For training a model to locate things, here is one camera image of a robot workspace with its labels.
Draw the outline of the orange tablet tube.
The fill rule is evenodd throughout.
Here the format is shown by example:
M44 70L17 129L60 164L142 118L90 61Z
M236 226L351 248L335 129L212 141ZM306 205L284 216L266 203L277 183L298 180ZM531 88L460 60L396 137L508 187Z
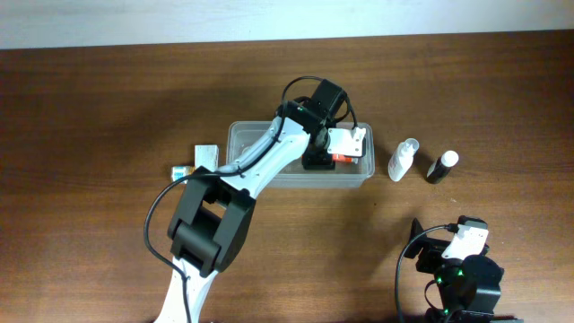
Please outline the orange tablet tube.
M346 156L343 154L333 154L332 160L334 162L353 163L353 164L357 164L359 162L358 157L351 157L351 156Z

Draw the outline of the black bottle white cap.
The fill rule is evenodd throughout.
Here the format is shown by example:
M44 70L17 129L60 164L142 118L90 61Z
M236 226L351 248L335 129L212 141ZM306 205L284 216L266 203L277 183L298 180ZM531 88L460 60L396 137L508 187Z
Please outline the black bottle white cap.
M427 172L427 181L431 184L439 184L457 165L459 155L455 151L444 152L429 168Z

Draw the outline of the white spray bottle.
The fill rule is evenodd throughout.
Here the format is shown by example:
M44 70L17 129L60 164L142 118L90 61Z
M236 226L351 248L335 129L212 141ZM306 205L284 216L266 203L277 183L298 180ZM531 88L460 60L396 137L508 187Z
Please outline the white spray bottle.
M398 182L413 164L413 157L420 147L419 142L414 138L408 138L400 143L387 166L390 179Z

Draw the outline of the white green medicine box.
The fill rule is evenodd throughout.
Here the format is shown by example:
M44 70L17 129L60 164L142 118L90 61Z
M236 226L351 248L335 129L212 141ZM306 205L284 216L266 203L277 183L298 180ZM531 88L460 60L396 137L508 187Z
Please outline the white green medicine box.
M219 165L219 147L216 144L199 144L194 148L195 168L204 167L210 171L217 170Z

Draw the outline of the small amber jar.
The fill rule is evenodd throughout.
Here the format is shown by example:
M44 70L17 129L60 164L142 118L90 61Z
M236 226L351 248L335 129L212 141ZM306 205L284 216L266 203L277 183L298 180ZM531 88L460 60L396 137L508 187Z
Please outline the small amber jar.
M191 175L195 171L195 167L188 165L173 166L171 168L171 180L176 181L178 179L184 178L185 176Z

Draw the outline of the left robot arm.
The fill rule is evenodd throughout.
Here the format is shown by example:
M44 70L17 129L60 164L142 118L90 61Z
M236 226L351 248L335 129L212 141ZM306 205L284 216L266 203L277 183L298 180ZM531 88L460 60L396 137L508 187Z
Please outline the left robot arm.
M368 129L343 116L355 111L345 90L318 78L309 96L280 99L268 128L240 156L227 164L198 166L173 180L152 202L178 184L184 191L167 229L172 259L150 241L145 247L172 270L160 322L197 322L214 278L227 269L245 243L257 197L270 184L287 188L358 187L364 180L355 170L339 166L338 158L359 161L367 156Z

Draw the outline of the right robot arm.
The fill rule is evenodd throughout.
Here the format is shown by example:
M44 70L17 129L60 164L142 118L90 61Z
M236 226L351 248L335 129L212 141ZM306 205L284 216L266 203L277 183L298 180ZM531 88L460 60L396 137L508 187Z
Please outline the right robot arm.
M455 223L423 229L413 219L409 240L398 257L395 276L395 304L404 321L399 296L401 265L405 258L416 259L416 270L432 275L426 284L438 287L441 306L428 301L424 320L434 323L518 322L514 316L497 316L494 309L501 297L504 269L487 257L488 224L461 215Z

